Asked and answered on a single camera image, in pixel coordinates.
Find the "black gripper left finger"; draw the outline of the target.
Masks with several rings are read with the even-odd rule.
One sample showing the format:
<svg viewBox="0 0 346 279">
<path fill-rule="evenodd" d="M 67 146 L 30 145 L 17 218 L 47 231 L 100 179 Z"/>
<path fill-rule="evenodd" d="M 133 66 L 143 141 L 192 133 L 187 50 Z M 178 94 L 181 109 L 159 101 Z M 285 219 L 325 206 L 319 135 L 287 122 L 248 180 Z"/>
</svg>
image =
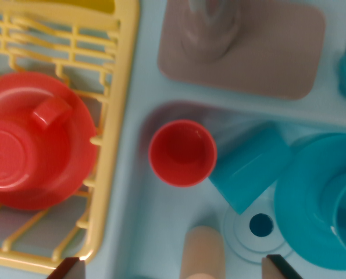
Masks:
<svg viewBox="0 0 346 279">
<path fill-rule="evenodd" d="M 49 279 L 85 279 L 85 261 L 67 257 L 49 275 Z"/>
</svg>

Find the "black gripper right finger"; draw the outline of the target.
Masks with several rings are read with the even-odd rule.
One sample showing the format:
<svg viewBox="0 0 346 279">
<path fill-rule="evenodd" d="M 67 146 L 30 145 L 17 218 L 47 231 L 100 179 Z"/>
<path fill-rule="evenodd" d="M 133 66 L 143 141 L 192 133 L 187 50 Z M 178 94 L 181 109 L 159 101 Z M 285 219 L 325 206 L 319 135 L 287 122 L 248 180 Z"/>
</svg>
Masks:
<svg viewBox="0 0 346 279">
<path fill-rule="evenodd" d="M 281 255 L 267 255 L 262 259 L 263 279 L 302 279 Z"/>
</svg>

